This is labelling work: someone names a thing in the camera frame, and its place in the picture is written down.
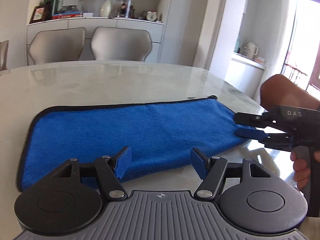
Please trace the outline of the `person right hand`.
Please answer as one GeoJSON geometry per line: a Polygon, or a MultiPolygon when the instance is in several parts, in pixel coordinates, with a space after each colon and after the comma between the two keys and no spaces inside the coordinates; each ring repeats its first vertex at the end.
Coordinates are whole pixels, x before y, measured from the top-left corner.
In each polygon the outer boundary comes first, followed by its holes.
{"type": "Polygon", "coordinates": [[[291,152],[290,159],[293,162],[293,179],[297,183],[298,189],[302,191],[309,182],[311,170],[304,159],[299,159],[297,157],[296,152],[291,152]]]}

